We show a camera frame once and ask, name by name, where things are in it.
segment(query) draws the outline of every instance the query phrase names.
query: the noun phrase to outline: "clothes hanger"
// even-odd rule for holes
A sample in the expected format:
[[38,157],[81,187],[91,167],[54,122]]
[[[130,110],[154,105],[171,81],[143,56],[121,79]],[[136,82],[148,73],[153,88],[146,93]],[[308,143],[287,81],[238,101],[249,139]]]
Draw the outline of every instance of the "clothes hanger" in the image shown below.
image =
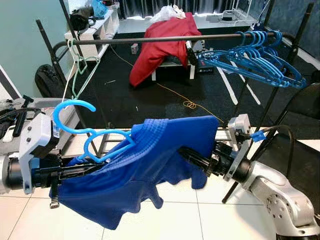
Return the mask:
[[[91,134],[91,136],[88,137],[88,139],[85,141],[85,143],[83,145],[84,154],[82,154],[81,156],[77,156],[77,158],[79,160],[84,160],[86,157],[89,157],[89,158],[93,159],[96,163],[102,163],[102,162],[105,162],[108,159],[114,157],[115,155],[123,153],[124,151],[126,151],[136,145],[136,143],[133,141],[133,139],[130,136],[131,131],[122,131],[122,130],[118,130],[118,129],[104,129],[101,131],[96,131],[92,128],[72,129],[72,128],[69,128],[69,127],[63,125],[59,119],[59,113],[62,109],[64,109],[67,106],[70,106],[70,105],[82,106],[82,107],[89,109],[91,112],[95,112],[96,108],[92,104],[90,104],[86,101],[73,99],[73,100],[67,100],[67,101],[61,102],[60,104],[58,104],[55,107],[55,109],[53,111],[53,121],[55,122],[55,124],[58,128],[62,129],[65,132],[71,133],[71,134],[85,134],[85,133]],[[96,157],[95,155],[93,155],[89,151],[89,144],[94,138],[101,136],[101,135],[105,135],[105,134],[121,134],[129,141],[129,144],[120,148],[120,149],[117,149],[111,153],[107,153],[103,157],[100,157],[100,158]]]

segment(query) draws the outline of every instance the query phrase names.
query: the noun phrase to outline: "red cloth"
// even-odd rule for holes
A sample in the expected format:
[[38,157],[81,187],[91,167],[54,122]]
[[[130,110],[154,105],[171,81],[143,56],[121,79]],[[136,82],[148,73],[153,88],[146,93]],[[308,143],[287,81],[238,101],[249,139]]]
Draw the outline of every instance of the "red cloth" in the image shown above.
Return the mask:
[[[201,35],[198,31],[191,12],[185,14],[186,18],[172,17],[168,21],[159,21],[152,24],[145,32],[145,38],[193,36]],[[141,53],[136,60],[131,73],[130,83],[136,87],[156,68],[162,64],[165,56],[172,55],[180,59],[183,66],[188,65],[186,41],[145,42]]]

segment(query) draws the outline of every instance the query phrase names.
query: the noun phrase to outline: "robotic arm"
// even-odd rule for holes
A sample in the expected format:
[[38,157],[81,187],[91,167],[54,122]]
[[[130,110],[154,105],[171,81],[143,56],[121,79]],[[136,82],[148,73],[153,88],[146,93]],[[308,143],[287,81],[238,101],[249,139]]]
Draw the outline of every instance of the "robotic arm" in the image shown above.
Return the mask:
[[[311,201],[302,192],[292,187],[280,172],[257,161],[245,159],[249,149],[251,132],[248,115],[234,117],[228,130],[216,137],[212,158],[201,156],[191,148],[182,147],[179,153],[184,159],[199,166],[208,175],[222,175],[234,179],[256,196],[267,208],[275,224],[277,239],[319,240],[320,227],[314,218]],[[52,149],[59,141],[50,117],[39,113],[23,129],[20,138],[19,158],[0,156],[0,194],[23,189],[26,194],[35,188],[51,187],[50,208],[59,206],[58,185],[68,178],[81,177],[102,168],[105,162],[85,162],[68,166],[59,152]],[[219,141],[230,141],[237,150]]]

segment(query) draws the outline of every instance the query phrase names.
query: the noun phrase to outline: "black floor mat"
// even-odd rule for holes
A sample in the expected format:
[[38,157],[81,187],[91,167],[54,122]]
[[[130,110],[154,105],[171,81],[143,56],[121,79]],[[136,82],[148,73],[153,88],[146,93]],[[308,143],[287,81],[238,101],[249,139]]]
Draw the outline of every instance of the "black floor mat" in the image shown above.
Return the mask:
[[[229,29],[228,31],[234,33],[243,30]],[[205,29],[202,32],[202,34],[228,33],[223,29]],[[141,38],[143,35],[144,33],[117,34],[115,38]],[[239,41],[234,39],[206,41],[207,47],[215,49],[229,49],[238,44]],[[139,51],[137,55],[132,55],[130,44],[113,45],[113,48],[122,58],[132,64],[135,63],[140,53]],[[289,48],[281,46],[278,52],[285,59]],[[310,81],[309,75],[315,68],[299,57],[297,57],[294,65]],[[130,65],[119,59],[110,47],[107,49],[91,80],[91,86],[87,87],[80,97],[81,100],[88,101],[97,108],[96,113],[81,110],[87,127],[104,128],[105,122],[111,122],[116,128],[130,128],[133,124],[142,123],[146,118],[174,119],[208,115],[200,107],[195,109],[184,107],[183,102],[185,100],[183,98],[161,88],[151,81],[151,77],[134,89],[129,85],[131,68]],[[238,98],[243,81],[238,74],[226,73],[226,76],[235,96]],[[156,82],[204,106],[225,123],[233,117],[235,105],[217,69],[213,73],[198,73],[194,80],[189,80],[189,71],[186,71],[183,67],[159,68],[156,70]],[[238,114],[247,113],[251,125],[256,126],[261,119],[261,114],[273,88],[254,80],[249,80],[249,85],[260,100],[261,105],[256,103],[246,88]],[[295,88],[281,88],[262,125],[272,125],[297,91],[298,89]],[[105,121],[102,118],[102,112],[104,112]],[[288,115],[283,123],[293,128],[298,139],[319,138],[319,121],[306,119],[305,117],[300,120],[300,117]]]

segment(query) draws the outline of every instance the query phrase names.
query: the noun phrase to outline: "blue t-shirt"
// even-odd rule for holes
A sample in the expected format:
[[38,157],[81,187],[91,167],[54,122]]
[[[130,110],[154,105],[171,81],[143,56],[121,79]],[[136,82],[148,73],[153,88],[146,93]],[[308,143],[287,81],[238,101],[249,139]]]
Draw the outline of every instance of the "blue t-shirt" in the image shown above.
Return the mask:
[[[193,189],[203,188],[206,175],[183,160],[177,150],[186,146],[210,157],[217,129],[218,121],[213,116],[146,119],[131,129],[134,147],[98,171],[64,180],[59,187],[59,201],[85,218],[114,230],[124,213],[139,212],[140,203],[146,199],[157,209],[162,207],[156,184],[175,185],[192,178]],[[127,144],[124,140],[113,151]]]

